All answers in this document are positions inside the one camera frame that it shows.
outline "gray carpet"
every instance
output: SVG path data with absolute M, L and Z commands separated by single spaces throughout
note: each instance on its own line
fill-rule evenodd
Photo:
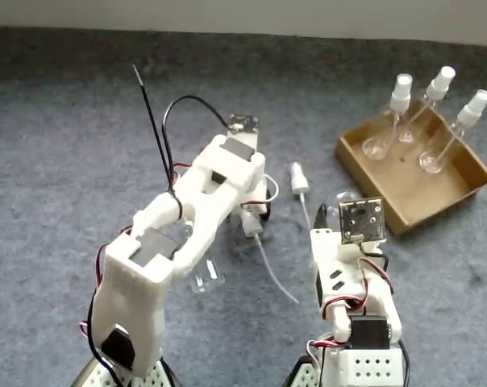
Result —
M 455 66 L 443 107 L 453 114 L 487 89 L 487 48 L 0 29 L 1 386 L 72 382 L 90 358 L 77 322 L 93 290 L 96 248 L 165 189 L 131 61 L 158 116 L 193 93 L 226 116 L 261 119 L 260 149 L 283 189 L 264 246 L 301 304 L 279 293 L 238 223 L 226 223 L 210 254 L 227 284 L 201 297 L 174 284 L 164 353 L 185 386 L 279 386 L 306 340 L 327 328 L 289 163 L 303 163 L 313 213 L 328 194 L 355 187 L 333 156 L 337 135 L 388 101 L 395 74 L 424 86 L 441 65 Z M 220 131 L 200 106 L 179 106 L 169 122 L 176 160 L 191 161 Z M 487 164 L 487 110 L 469 141 Z M 385 250 L 411 385 L 487 386 L 487 187 Z

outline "white wire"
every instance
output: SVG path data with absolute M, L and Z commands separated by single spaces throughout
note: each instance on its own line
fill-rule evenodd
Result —
M 314 363 L 314 366 L 315 366 L 315 369 L 317 370 L 321 370 L 321 364 L 318 362 L 318 359 L 317 357 L 314 355 L 314 353 L 310 350 L 310 345 L 313 343 L 314 341 L 313 340 L 309 340 L 308 342 L 306 342 L 306 354 L 311 357 L 311 359 L 313 360 L 313 363 Z
M 289 291 L 279 282 L 279 280 L 274 275 L 274 272 L 271 269 L 270 264 L 268 264 L 267 254 L 265 254 L 265 250 L 263 249 L 263 245 L 261 244 L 261 240 L 260 240 L 260 237 L 258 236 L 258 234 L 254 234 L 254 240 L 256 241 L 256 244 L 258 245 L 258 248 L 260 249 L 261 256 L 263 257 L 263 261 L 265 263 L 265 267 L 267 268 L 268 274 L 273 279 L 274 283 L 277 285 L 277 287 L 280 289 L 280 291 L 285 294 L 286 297 L 288 297 L 290 300 L 292 300 L 293 303 L 298 304 L 299 300 L 297 300 L 296 297 L 294 297 L 292 294 L 290 294 Z
M 267 173 L 264 173 L 263 174 L 263 177 L 265 179 L 267 179 L 268 181 L 270 181 L 271 183 L 273 183 L 273 185 L 274 185 L 274 195 L 271 196 L 270 198 L 268 198 L 267 200 L 263 200 L 263 203 L 270 203 L 272 200 L 274 200 L 275 198 L 277 198 L 277 195 L 279 195 L 279 185 Z
M 306 225 L 308 226 L 308 230 L 311 230 L 310 216 L 308 215 L 308 210 L 306 209 L 306 204 L 305 204 L 305 194 L 303 193 L 299 194 L 299 201 L 301 202 L 302 212 L 304 212 L 305 214 Z

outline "rectangular hole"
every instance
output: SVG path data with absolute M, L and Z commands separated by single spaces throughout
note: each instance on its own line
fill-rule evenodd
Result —
M 336 284 L 333 285 L 333 290 L 338 290 L 340 289 L 341 287 L 343 286 L 343 282 L 342 281 L 339 281 L 337 282 Z
M 336 277 L 338 277 L 340 274 L 342 274 L 342 272 L 340 270 L 335 270 L 331 275 L 330 275 L 330 278 L 332 280 L 334 280 Z

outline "black wire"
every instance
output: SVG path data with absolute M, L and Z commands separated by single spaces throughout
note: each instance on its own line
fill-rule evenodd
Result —
M 410 384 L 410 358 L 403 340 L 399 339 L 398 345 L 402 349 L 403 359 L 405 360 L 405 379 L 403 380 L 403 387 L 408 387 Z
M 323 367 L 324 367 L 324 358 L 326 357 L 326 350 L 327 348 L 323 348 L 323 361 L 321 362 L 321 374 L 318 376 L 318 387 L 323 387 Z
M 88 309 L 88 318 L 87 318 L 86 330 L 87 330 L 87 334 L 88 334 L 89 349 L 91 350 L 91 353 L 93 353 L 93 356 L 98 361 L 98 363 L 100 363 L 101 365 L 103 365 L 107 369 L 107 372 L 113 378 L 113 381 L 116 384 L 116 387 L 123 387 L 123 384 L 120 381 L 120 379 L 118 378 L 118 376 L 116 375 L 116 372 L 114 371 L 114 369 L 100 356 L 100 354 L 97 351 L 97 348 L 95 348 L 95 345 L 93 343 L 93 335 L 91 333 L 91 318 L 93 316 L 93 303 L 94 303 L 96 293 L 97 293 L 97 291 L 95 290 L 93 292 L 93 296 L 91 297 L 91 303 L 89 304 L 89 309 Z
M 164 157 L 163 146 L 161 145 L 161 140 L 157 133 L 156 121 L 154 120 L 154 114 L 152 113 L 152 108 L 150 107 L 150 103 L 148 102 L 147 91 L 145 90 L 145 85 L 143 80 L 141 79 L 141 76 L 139 75 L 138 69 L 133 64 L 131 64 L 131 66 L 134 69 L 136 76 L 138 77 L 139 87 L 141 88 L 141 94 L 144 96 L 145 106 L 147 107 L 148 117 L 150 118 L 150 124 L 152 125 L 152 131 L 154 132 L 154 137 L 156 137 L 157 146 L 160 149 L 161 161 L 163 162 L 164 172 L 166 173 L 167 181 L 169 182 L 169 187 L 170 187 L 173 183 L 173 174 L 170 174 L 170 165 L 167 165 L 166 159 Z
M 169 115 L 170 115 L 170 112 L 172 111 L 172 108 L 176 104 L 178 104 L 180 101 L 184 101 L 185 99 L 193 99 L 194 101 L 200 102 L 202 105 L 204 105 L 205 107 L 207 107 L 211 111 L 211 113 L 214 114 L 214 116 L 220 121 L 220 123 L 225 128 L 228 128 L 229 127 L 229 125 L 224 120 L 224 118 L 222 117 L 222 115 L 220 115 L 220 113 L 212 105 L 210 105 L 208 102 L 206 102 L 205 100 L 203 100 L 202 98 L 200 98 L 200 97 L 198 97 L 196 95 L 192 95 L 192 94 L 183 95 L 182 97 L 179 97 L 178 99 L 176 99 L 175 101 L 173 101 L 169 105 L 169 107 L 167 107 L 166 111 L 163 114 L 163 120 L 161 121 L 161 134 L 163 135 L 164 147 L 166 148 L 167 156 L 168 156 L 168 159 L 169 159 L 169 168 L 170 168 L 169 174 L 171 176 L 173 176 L 173 158 L 172 158 L 172 151 L 170 150 L 170 144 L 169 144 L 169 138 L 168 138 L 168 135 L 167 135 L 166 124 L 167 124 L 167 121 L 169 119 Z
M 383 258 L 383 270 L 386 272 L 387 268 L 389 267 L 390 259 L 386 254 L 379 254 L 377 252 L 365 252 L 364 251 L 364 244 L 359 244 L 360 252 L 369 258 Z

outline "white wall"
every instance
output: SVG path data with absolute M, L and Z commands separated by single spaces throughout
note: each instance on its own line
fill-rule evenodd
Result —
M 487 0 L 0 0 L 0 26 L 487 44 Z

